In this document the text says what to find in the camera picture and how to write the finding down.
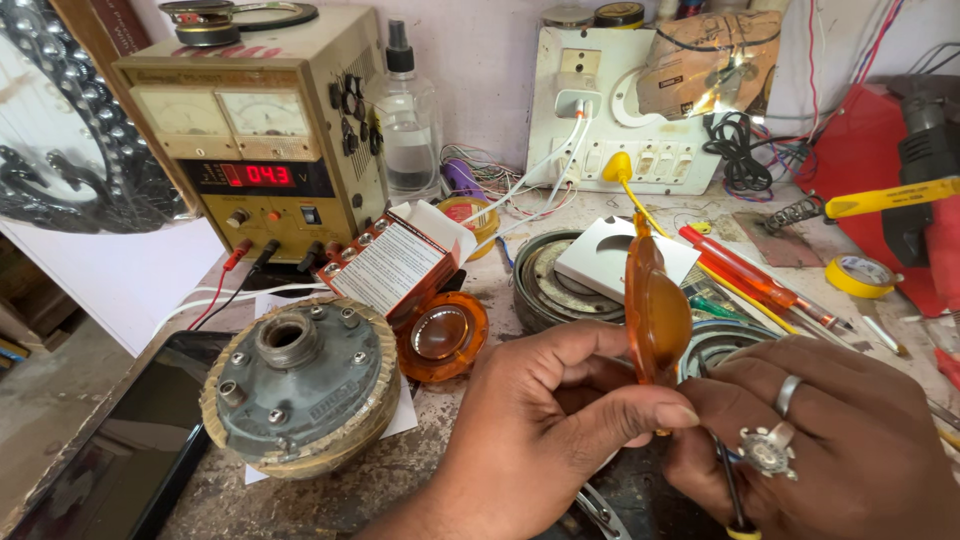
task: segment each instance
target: coil spring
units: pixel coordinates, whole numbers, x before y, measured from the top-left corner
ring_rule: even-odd
[[[772,234],[787,225],[793,225],[794,223],[817,217],[818,215],[824,215],[825,203],[826,201],[824,201],[823,197],[811,192],[805,199],[785,209],[774,212],[773,215],[763,222],[763,227],[767,230],[767,233]]]

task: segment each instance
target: green screwdriver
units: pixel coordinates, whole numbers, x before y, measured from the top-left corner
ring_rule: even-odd
[[[717,317],[723,317],[725,319],[736,319],[739,321],[750,320],[750,318],[745,317],[736,311],[720,306],[716,302],[708,300],[699,294],[690,298],[690,307],[693,307],[694,309],[700,309],[701,311],[706,311],[710,315],[716,315]]]

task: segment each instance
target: ring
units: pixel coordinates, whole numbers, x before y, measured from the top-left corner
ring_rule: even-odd
[[[756,433],[750,433],[750,430],[743,428],[740,430],[740,448],[736,451],[768,479],[784,473],[787,478],[796,481],[797,473],[789,466],[790,459],[796,457],[790,447],[790,441],[796,433],[797,430],[785,420],[772,430],[757,428]]]
[[[786,410],[790,408],[790,399],[793,398],[793,393],[797,391],[797,386],[800,386],[803,381],[796,375],[791,375],[783,382],[777,396],[777,402],[774,404],[774,410],[780,415],[780,418],[786,418]]]

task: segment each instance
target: printed instructions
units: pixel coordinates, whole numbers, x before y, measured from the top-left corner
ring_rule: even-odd
[[[394,224],[344,266],[331,283],[343,296],[386,315],[443,257]]]

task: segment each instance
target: fingernail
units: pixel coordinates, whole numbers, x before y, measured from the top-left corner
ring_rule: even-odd
[[[657,404],[654,415],[661,428],[692,428],[700,425],[696,412],[677,404]]]

